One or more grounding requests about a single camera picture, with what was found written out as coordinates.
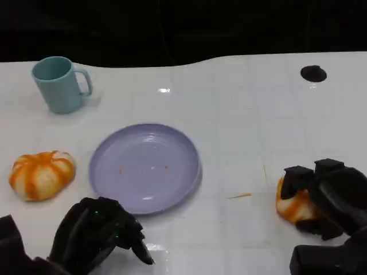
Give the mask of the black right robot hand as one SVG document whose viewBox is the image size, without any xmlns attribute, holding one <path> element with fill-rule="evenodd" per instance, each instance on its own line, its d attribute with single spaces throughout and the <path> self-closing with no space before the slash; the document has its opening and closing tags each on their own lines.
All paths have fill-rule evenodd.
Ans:
<svg viewBox="0 0 367 275">
<path fill-rule="evenodd" d="M 276 211 L 297 230 L 324 241 L 366 229 L 366 175 L 334 159 L 315 168 L 285 168 L 278 181 Z"/>
</svg>

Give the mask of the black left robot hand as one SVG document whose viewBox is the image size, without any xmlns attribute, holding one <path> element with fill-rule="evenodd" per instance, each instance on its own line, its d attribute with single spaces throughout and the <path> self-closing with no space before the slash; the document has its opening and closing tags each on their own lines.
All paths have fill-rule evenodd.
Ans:
<svg viewBox="0 0 367 275">
<path fill-rule="evenodd" d="M 131 249 L 143 263 L 152 265 L 142 230 L 118 201 L 83 198 L 61 221 L 48 260 L 69 274 L 88 274 L 119 247 Z"/>
</svg>

